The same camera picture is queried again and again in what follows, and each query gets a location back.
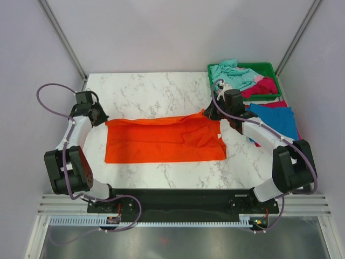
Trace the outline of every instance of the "white wall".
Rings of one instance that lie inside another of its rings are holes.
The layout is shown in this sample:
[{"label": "white wall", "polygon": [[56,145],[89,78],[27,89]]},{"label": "white wall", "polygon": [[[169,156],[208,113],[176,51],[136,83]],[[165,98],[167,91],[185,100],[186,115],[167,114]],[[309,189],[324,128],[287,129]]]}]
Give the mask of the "white wall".
[{"label": "white wall", "polygon": [[[51,190],[43,155],[67,127],[38,105],[36,89],[52,81],[81,89],[82,82],[35,0],[1,2],[0,38],[0,258],[17,259],[42,194]],[[44,100],[69,112],[73,96],[51,90]]]},{"label": "white wall", "polygon": [[323,1],[280,77],[345,241],[345,1]]},{"label": "white wall", "polygon": [[277,68],[312,0],[48,0],[86,73]]}]

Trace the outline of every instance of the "white marble surface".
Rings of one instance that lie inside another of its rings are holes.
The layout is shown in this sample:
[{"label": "white marble surface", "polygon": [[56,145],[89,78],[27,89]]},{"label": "white marble surface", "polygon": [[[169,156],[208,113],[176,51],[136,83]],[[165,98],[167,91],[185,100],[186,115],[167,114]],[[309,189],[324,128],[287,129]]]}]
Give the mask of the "white marble surface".
[{"label": "white marble surface", "polygon": [[[96,92],[109,119],[159,118],[207,108],[207,73],[91,74],[86,88]],[[122,188],[251,188],[272,174],[272,157],[221,121],[227,146],[223,161],[106,164],[107,127],[93,128],[84,146],[94,177]]]}]

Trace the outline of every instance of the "red wire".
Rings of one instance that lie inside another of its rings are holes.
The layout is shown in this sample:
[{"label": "red wire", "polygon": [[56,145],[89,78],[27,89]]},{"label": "red wire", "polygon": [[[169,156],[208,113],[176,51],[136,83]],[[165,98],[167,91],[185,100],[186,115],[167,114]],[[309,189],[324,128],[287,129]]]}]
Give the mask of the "red wire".
[{"label": "red wire", "polygon": [[121,215],[121,204],[118,205],[119,211],[118,211],[118,217]]},{"label": "red wire", "polygon": [[268,208],[266,208],[266,216],[265,216],[264,220],[267,220],[269,213],[270,212],[268,211]]}]

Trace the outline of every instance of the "blue cloth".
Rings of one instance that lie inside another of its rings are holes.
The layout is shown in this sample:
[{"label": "blue cloth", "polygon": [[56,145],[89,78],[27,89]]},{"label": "blue cloth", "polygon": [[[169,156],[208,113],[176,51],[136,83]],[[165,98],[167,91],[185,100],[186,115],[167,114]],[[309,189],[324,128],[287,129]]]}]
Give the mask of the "blue cloth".
[{"label": "blue cloth", "polygon": [[231,59],[223,61],[219,63],[219,65],[212,66],[212,81],[223,79],[227,84],[231,85],[233,89],[238,89],[240,91],[244,91],[256,85],[254,78],[259,76],[259,74],[252,69],[237,69],[237,65],[237,60]]},{"label": "blue cloth", "polygon": [[249,111],[255,113],[269,127],[294,140],[298,140],[296,121],[291,107],[270,108],[250,104]]}]

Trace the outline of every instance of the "orange shirt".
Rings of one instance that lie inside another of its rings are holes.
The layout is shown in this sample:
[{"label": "orange shirt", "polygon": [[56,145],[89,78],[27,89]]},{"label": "orange shirt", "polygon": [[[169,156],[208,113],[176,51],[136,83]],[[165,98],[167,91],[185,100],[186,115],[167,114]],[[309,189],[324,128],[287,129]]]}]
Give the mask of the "orange shirt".
[{"label": "orange shirt", "polygon": [[106,163],[223,160],[226,145],[218,139],[220,122],[202,112],[158,119],[106,122]]}]

